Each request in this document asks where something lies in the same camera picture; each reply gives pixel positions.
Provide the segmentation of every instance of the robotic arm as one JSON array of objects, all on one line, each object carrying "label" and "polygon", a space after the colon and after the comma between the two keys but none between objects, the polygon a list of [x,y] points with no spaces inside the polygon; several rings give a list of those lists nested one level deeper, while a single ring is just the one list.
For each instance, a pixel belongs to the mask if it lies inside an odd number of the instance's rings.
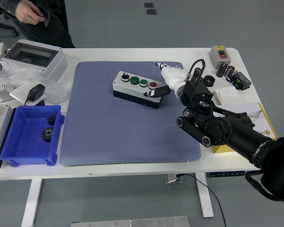
[{"label": "robotic arm", "polygon": [[[192,68],[201,61],[203,68],[197,77],[191,78]],[[213,94],[202,82],[204,60],[196,61],[186,75],[183,69],[157,63],[169,88],[186,106],[177,125],[205,147],[228,145],[246,158],[258,171],[245,174],[245,178],[262,195],[274,201],[284,202],[284,138],[272,140],[254,131],[254,124],[247,113],[233,113],[215,106]],[[214,112],[223,114],[215,117]],[[263,174],[262,185],[252,175]]]}]

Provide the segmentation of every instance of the black cable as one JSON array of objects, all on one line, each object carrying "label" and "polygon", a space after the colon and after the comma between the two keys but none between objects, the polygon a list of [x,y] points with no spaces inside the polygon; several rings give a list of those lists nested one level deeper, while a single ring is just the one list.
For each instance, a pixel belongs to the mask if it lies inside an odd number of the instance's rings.
[{"label": "black cable", "polygon": [[203,184],[206,188],[208,188],[208,190],[210,190],[210,192],[214,195],[214,197],[217,199],[218,201],[218,204],[219,204],[219,207],[220,207],[220,210],[221,210],[221,214],[222,214],[222,217],[223,217],[223,221],[224,221],[224,226],[226,227],[226,220],[225,220],[225,216],[224,216],[224,213],[223,213],[223,210],[222,210],[222,206],[220,204],[220,201],[218,199],[218,197],[215,195],[215,193],[213,193],[213,191],[210,189],[210,187],[208,187],[206,184],[204,184],[203,182],[199,181],[195,176],[192,176],[190,174],[177,174],[176,177],[179,178],[181,176],[191,176],[192,178],[194,178],[196,181],[200,182],[201,184]]},{"label": "black cable", "polygon": [[204,71],[204,69],[205,69],[205,61],[204,61],[204,59],[196,60],[196,61],[194,62],[194,64],[190,67],[190,70],[189,70],[189,72],[188,72],[188,73],[191,73],[192,70],[193,70],[193,68],[194,68],[194,66],[195,66],[198,62],[202,62],[203,67],[201,68],[200,74],[199,74],[199,76],[196,78],[196,81],[197,81],[199,78],[202,77],[203,71]]},{"label": "black cable", "polygon": [[258,181],[254,180],[251,177],[251,176],[260,175],[260,174],[263,174],[262,170],[249,171],[245,173],[245,179],[251,184],[251,186],[253,186],[254,189],[256,189],[259,193],[261,193],[263,196],[265,196],[269,200],[281,201],[278,197],[272,194],[269,194]]}]

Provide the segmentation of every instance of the red button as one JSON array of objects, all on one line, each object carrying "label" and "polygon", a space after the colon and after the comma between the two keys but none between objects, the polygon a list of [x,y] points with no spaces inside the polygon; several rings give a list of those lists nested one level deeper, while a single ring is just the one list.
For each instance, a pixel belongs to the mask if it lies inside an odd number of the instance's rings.
[{"label": "red button", "polygon": [[157,83],[151,82],[151,83],[148,85],[148,87],[149,87],[150,89],[156,89],[156,88],[157,88]]}]

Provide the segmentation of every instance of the table leg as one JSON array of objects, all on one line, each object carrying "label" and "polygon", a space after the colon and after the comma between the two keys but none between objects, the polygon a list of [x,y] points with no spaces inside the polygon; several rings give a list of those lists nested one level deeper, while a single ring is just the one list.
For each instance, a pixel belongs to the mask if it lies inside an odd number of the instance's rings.
[{"label": "table leg", "polygon": [[[207,185],[205,173],[195,173],[195,177]],[[199,191],[199,198],[201,202],[201,209],[203,213],[203,218],[212,218],[213,217],[213,208],[212,203],[210,201],[208,188],[203,184],[197,181],[197,187]]]},{"label": "table leg", "polygon": [[41,185],[42,179],[32,180],[21,227],[32,227],[34,225]]}]

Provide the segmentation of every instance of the person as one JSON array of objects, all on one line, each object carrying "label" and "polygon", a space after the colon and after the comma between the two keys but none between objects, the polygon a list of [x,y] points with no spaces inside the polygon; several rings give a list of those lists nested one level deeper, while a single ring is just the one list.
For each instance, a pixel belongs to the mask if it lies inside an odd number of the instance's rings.
[{"label": "person", "polygon": [[30,41],[75,48],[64,0],[0,0],[0,11],[10,16]]}]

